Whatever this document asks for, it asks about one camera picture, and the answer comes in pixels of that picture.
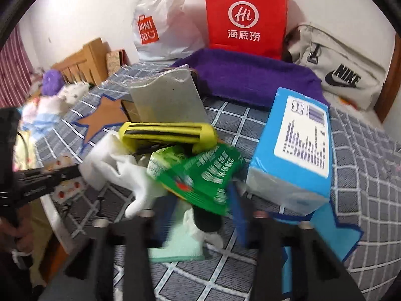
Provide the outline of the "left hand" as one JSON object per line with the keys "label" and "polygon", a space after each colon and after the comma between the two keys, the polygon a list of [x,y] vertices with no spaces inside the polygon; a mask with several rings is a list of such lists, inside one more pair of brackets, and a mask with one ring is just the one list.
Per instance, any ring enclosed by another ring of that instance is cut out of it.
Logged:
{"label": "left hand", "polygon": [[16,228],[1,217],[1,252],[10,253],[12,249],[31,253],[33,250],[33,228],[31,206],[25,204],[17,210],[19,226]]}

